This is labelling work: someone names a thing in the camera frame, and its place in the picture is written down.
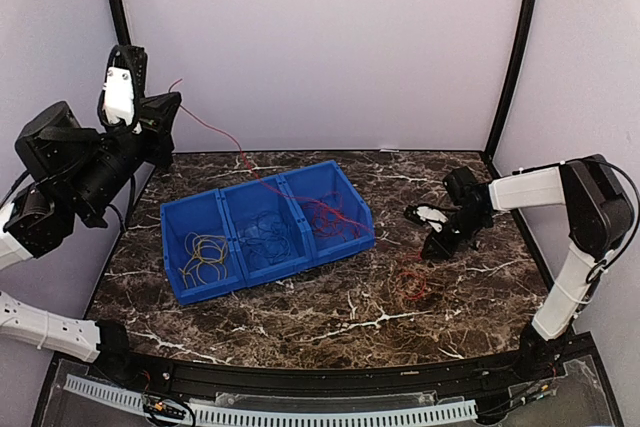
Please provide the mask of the blue three-compartment plastic bin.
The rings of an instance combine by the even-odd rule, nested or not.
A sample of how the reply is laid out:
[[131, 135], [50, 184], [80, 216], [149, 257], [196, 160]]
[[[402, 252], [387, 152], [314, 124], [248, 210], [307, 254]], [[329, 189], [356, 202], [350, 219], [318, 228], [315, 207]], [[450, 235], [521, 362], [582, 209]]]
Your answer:
[[371, 211], [334, 161], [165, 203], [161, 228], [166, 275], [182, 305], [375, 245]]

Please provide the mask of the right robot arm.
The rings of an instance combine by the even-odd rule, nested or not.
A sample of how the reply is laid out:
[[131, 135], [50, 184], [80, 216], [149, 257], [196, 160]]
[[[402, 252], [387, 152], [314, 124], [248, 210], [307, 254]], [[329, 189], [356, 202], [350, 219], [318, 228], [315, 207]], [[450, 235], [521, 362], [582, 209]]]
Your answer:
[[452, 258], [502, 212], [555, 210], [564, 218], [553, 231], [565, 248], [553, 282], [510, 360], [511, 373], [530, 381], [560, 350], [601, 279], [638, 235], [639, 188], [625, 170], [599, 154], [520, 169], [491, 181], [460, 167], [444, 177], [443, 185], [451, 207], [419, 204], [406, 212], [431, 228], [420, 252], [424, 260]]

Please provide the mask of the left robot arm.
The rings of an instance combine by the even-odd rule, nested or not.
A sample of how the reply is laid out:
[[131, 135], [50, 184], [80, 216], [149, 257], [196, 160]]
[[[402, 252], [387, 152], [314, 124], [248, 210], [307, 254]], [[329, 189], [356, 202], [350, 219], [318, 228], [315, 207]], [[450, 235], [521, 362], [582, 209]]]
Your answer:
[[[58, 248], [81, 221], [104, 228], [106, 210], [143, 163], [172, 163], [178, 92], [145, 98], [140, 133], [120, 126], [83, 128], [65, 101], [46, 108], [20, 132], [15, 150], [32, 183], [1, 207], [1, 265], [38, 259]], [[1, 295], [1, 333], [87, 363], [101, 361], [120, 383], [141, 374], [123, 325], [64, 317]]]

